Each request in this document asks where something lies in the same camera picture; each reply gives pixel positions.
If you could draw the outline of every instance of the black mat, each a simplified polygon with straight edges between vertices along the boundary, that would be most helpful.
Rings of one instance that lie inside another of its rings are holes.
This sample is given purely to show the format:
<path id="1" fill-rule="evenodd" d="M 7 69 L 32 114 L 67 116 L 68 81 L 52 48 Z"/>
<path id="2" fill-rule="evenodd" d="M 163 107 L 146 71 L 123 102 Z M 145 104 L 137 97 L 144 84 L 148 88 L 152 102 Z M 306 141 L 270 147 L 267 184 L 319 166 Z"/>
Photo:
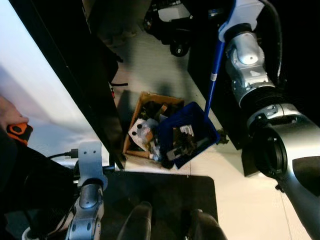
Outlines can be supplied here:
<path id="1" fill-rule="evenodd" d="M 138 172 L 107 176 L 101 240 L 115 240 L 131 210 L 152 204 L 152 240 L 182 240 L 190 211 L 202 209 L 218 220 L 215 184 L 210 177 Z"/>

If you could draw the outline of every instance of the black wheel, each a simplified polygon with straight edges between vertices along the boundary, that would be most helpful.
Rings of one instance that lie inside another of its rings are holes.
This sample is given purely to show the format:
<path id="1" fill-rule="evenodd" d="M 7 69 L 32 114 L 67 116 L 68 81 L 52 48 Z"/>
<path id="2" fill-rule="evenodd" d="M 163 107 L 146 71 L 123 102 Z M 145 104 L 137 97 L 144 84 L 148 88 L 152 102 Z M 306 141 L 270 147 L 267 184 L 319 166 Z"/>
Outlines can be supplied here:
<path id="1" fill-rule="evenodd" d="M 170 52 L 176 57 L 183 57 L 188 53 L 189 46 L 173 42 L 170 44 Z"/>

